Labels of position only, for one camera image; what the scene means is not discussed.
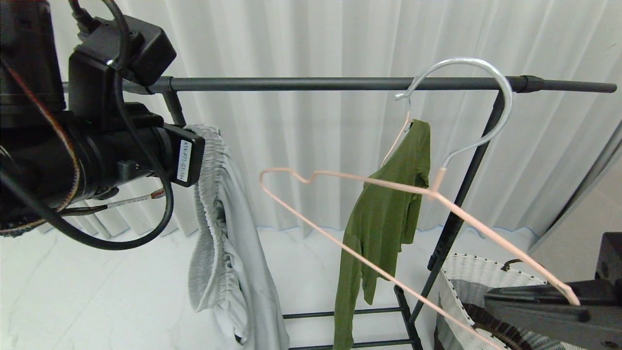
white pleated backdrop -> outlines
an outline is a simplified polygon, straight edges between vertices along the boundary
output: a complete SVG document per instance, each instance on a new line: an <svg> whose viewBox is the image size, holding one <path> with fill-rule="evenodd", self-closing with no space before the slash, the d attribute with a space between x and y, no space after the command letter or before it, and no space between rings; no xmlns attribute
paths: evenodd
<svg viewBox="0 0 622 350"><path fill-rule="evenodd" d="M111 18L99 1L91 14ZM207 1L119 0L122 10L164 28L177 50L175 77L412 77L439 60L472 56L506 75L622 85L622 1ZM52 1L63 78L78 40L66 1ZM482 76L449 67L435 76ZM399 131L407 103L395 92L180 93L188 123L221 129L245 175L258 225L300 225L258 186L260 170L290 166L373 173ZM432 167L480 137L496 92L415 92L412 115L432 127ZM542 235L581 183L622 120L614 94L515 95L465 207L488 225ZM126 95L171 121L160 96ZM454 198L472 152L455 158L441 187ZM321 179L300 186L283 174L269 185L318 224L343 228L361 184ZM132 182L119 199L146 194L154 179ZM192 233L192 192L175 189L168 232ZM132 204L80 219L105 237L151 229L164 201ZM425 202L419 225L448 211Z"/></svg>

floor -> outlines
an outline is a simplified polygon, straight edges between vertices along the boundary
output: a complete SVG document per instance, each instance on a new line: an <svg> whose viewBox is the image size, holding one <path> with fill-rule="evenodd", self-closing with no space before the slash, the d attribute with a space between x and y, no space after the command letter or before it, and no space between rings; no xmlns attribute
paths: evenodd
<svg viewBox="0 0 622 350"><path fill-rule="evenodd" d="M440 229L418 232L415 243L399 256L397 277L415 290L425 283L425 266ZM299 229L259 231L283 312L332 310L339 248L318 232L302 239ZM523 250L534 238L527 229L497 231ZM196 237L173 232L128 252L84 247L56 231L1 238L1 349L221 349L210 311L194 313L187 300L188 262ZM470 229L453 250L500 262L511 258ZM414 297L407 299L414 306ZM362 297L358 306L369 308ZM373 306L397 306L390 283L378 281ZM432 349L434 320L429 308L417 320L425 349ZM332 342L331 318L291 319L286 325L291 346ZM354 330L355 341L406 336L398 313L357 315Z"/></svg>

green shirt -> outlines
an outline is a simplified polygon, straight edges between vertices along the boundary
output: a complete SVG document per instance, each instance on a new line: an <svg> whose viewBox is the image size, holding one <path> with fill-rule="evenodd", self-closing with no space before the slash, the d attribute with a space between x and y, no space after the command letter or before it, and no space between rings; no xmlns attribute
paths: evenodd
<svg viewBox="0 0 622 350"><path fill-rule="evenodd" d="M389 161L370 177L417 187L428 187L430 125L414 120ZM350 214L343 243L392 276L402 244L411 244L417 228L422 196L365 183ZM341 251L335 301L334 350L352 348L352 320L360 280L367 304L376 292L377 272Z"/></svg>

clothing rack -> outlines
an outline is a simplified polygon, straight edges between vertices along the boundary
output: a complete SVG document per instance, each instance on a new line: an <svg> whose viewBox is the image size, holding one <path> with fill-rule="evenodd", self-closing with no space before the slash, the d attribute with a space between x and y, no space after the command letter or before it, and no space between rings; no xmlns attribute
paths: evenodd
<svg viewBox="0 0 622 350"><path fill-rule="evenodd" d="M575 91L575 92L598 92L613 93L617 85L611 83L595 82L573 82L566 80L545 80L532 75L521 75L518 77L507 77L516 93L529 93L541 90L552 91ZM125 82L124 90L127 92L138 93L141 95L153 95L161 93L166 102L167 108L173 117L173 121L178 125L185 125L182 105L177 96L178 92L208 92L208 91L328 91L328 90L406 90L413 81L413 78L174 78L162 77L150 87L142 87L135 83ZM417 90L499 90L499 85L493 78L426 78ZM499 91L493 108L488 117L488 123L484 128L483 135L487 134L499 121L503 111L503 94ZM471 183L475 178L481 161L486 153L488 144L477 147L473 159L466 171L460 190L456 195L454 203L462 206ZM449 213L447 221L440 234L439 241L430 256L428 270L430 275L425 283L421 295L428 297L432 285L440 273L443 262L449 254L463 220L453 212ZM378 346L389 346L398 344L411 344L413 350L423 350L421 339L415 328L417 319L423 303L418 301L413 312L404 297L404 291L398 286L394 287L397 298L397 307L376 308L368 310L356 310L355 315L370 313L392 313L399 312L404 320L404 326L408 334L406 339L371 341L365 343L355 343L354 348L373 348ZM334 312L316 313L297 313L284 315L285 319L294 318L313 318L333 316ZM321 350L332 349L332 345L304 346L291 348L290 350Z"/></svg>

beige wall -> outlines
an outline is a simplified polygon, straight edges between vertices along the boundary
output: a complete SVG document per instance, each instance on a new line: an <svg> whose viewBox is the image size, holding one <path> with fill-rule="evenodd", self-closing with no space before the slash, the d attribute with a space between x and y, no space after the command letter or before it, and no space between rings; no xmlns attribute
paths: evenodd
<svg viewBox="0 0 622 350"><path fill-rule="evenodd" d="M590 280L607 231L622 231L622 150L529 253L562 281Z"/></svg>

